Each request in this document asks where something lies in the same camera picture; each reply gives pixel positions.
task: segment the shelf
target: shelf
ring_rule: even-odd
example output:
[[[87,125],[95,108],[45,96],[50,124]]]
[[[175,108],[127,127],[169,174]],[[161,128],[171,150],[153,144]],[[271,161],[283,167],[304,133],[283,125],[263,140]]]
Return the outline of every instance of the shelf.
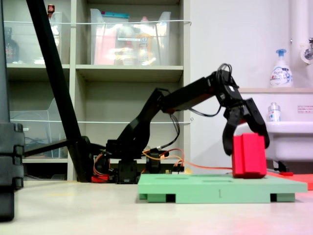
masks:
[[[89,4],[178,5],[180,0],[87,0]]]
[[[69,65],[62,65],[66,81],[69,81]],[[7,64],[9,81],[48,81],[45,65]]]
[[[313,93],[313,88],[296,88],[296,87],[281,87],[281,88],[239,88],[240,93]]]
[[[97,82],[178,82],[183,66],[76,65],[87,81]]]
[[[24,158],[23,163],[67,163],[67,158]]]
[[[146,164],[146,159],[135,159],[138,164]],[[111,164],[118,164],[119,159],[111,159]],[[161,160],[161,164],[175,164],[178,159],[164,159]]]

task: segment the green platform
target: green platform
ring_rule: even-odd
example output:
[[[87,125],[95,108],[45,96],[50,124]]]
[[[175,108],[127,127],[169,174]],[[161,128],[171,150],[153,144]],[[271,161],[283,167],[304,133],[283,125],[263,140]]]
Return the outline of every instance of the green platform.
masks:
[[[234,179],[230,174],[143,174],[138,183],[139,199],[176,203],[294,202],[294,194],[307,188],[305,183],[273,176]]]

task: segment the floor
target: floor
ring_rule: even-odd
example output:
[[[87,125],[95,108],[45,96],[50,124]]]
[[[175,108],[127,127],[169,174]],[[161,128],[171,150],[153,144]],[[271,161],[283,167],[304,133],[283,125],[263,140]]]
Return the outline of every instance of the floor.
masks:
[[[137,185],[25,182],[0,235],[312,235],[313,191],[295,203],[147,204]]]

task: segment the white sink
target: white sink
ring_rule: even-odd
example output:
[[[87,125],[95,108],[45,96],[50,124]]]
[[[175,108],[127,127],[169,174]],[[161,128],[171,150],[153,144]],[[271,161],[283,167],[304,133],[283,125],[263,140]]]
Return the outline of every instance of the white sink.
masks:
[[[267,159],[290,162],[313,162],[313,122],[266,122],[270,139]],[[248,124],[237,127],[235,135],[251,133]]]

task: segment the soap dispenser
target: soap dispenser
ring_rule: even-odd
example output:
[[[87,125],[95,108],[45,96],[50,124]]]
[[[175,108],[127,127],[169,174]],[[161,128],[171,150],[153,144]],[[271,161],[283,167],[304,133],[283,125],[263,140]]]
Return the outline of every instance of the soap dispenser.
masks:
[[[284,53],[286,52],[285,49],[279,49],[276,51],[279,59],[269,80],[271,87],[293,87],[292,72],[284,60]]]

